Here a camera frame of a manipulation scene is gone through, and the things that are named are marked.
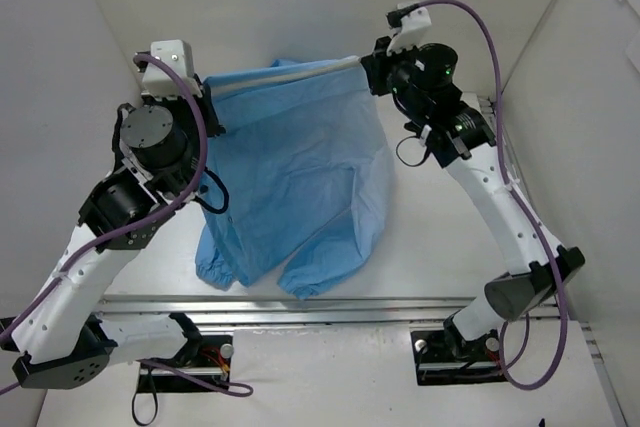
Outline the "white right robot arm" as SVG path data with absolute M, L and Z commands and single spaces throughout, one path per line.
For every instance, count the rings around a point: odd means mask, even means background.
M 494 131 L 453 83 L 456 51 L 432 43 L 393 53 L 391 42 L 377 39 L 361 59 L 371 93 L 392 96 L 408 120 L 406 130 L 421 137 L 427 153 L 463 188 L 506 263 L 504 274 L 443 324 L 445 352 L 468 359 L 490 331 L 555 295 L 555 281 L 571 280 L 585 257 L 542 224 L 514 178 L 502 178 Z

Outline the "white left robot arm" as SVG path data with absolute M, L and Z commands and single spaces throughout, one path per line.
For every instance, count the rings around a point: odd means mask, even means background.
M 105 290 L 186 204 L 203 200 L 206 142 L 223 131 L 209 88 L 144 93 L 122 104 L 112 137 L 114 167 L 79 211 L 68 247 L 25 311 L 1 322 L 1 346 L 25 389 L 69 390 L 106 367 L 129 362 L 191 365 L 202 336 L 182 313 L 108 321 L 96 312 Z

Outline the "light blue hooded jacket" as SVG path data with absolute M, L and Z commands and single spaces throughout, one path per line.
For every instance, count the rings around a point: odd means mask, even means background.
M 208 142 L 197 277 L 252 286 L 273 270 L 300 299 L 355 275 L 391 204 L 394 161 L 365 71 L 278 59 L 205 81 L 225 133 Z

